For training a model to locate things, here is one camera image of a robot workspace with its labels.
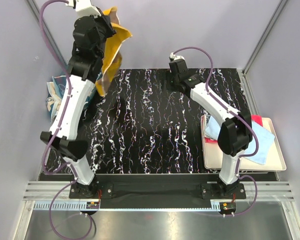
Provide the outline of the yellow towel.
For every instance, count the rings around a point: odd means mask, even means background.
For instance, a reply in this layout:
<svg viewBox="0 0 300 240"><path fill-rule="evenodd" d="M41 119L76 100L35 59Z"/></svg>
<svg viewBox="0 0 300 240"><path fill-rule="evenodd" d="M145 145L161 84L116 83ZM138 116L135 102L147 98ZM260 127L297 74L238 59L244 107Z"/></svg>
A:
<svg viewBox="0 0 300 240"><path fill-rule="evenodd" d="M95 83L96 90L101 97L106 96L112 81L122 65L123 57L120 49L123 43L133 36L127 28L121 26L117 11L118 8L116 6L103 11L104 15L110 17L110 23L116 33L106 40L101 69L102 77Z"/></svg>

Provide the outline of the light blue terry towel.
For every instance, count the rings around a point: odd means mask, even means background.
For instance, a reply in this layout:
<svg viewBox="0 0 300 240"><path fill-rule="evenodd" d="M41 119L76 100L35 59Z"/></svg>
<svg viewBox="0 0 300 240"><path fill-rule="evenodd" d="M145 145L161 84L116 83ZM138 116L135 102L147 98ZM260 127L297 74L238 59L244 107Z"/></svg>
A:
<svg viewBox="0 0 300 240"><path fill-rule="evenodd" d="M261 128L260 133L261 135L259 136L259 138L257 138L258 140L257 153L253 156L248 156L247 158L256 164L265 165L269 150L272 144L274 143L275 136L266 128L264 128L264 125Z"/></svg>

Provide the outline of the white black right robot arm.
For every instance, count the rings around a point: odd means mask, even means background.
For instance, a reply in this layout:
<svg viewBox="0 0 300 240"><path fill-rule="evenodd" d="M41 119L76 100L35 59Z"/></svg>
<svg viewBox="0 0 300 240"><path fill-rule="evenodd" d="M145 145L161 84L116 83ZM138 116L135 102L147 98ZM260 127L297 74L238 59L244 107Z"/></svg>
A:
<svg viewBox="0 0 300 240"><path fill-rule="evenodd" d="M223 152L221 170L213 193L229 198L239 185L240 156L252 141L252 119L248 112L240 112L227 104L198 74L191 74L182 56L170 58L170 85L201 105L220 126L217 143Z"/></svg>

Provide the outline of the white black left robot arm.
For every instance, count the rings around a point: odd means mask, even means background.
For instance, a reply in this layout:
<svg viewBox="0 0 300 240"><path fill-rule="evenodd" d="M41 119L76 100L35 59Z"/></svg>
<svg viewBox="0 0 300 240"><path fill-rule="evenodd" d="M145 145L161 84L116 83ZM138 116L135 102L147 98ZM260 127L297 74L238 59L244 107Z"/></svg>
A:
<svg viewBox="0 0 300 240"><path fill-rule="evenodd" d="M49 131L40 134L40 139L71 168L75 192L87 198L98 193L98 186L86 156L88 142L77 139L78 126L87 97L102 72L106 40L115 33L107 15L82 16L75 21L65 93Z"/></svg>

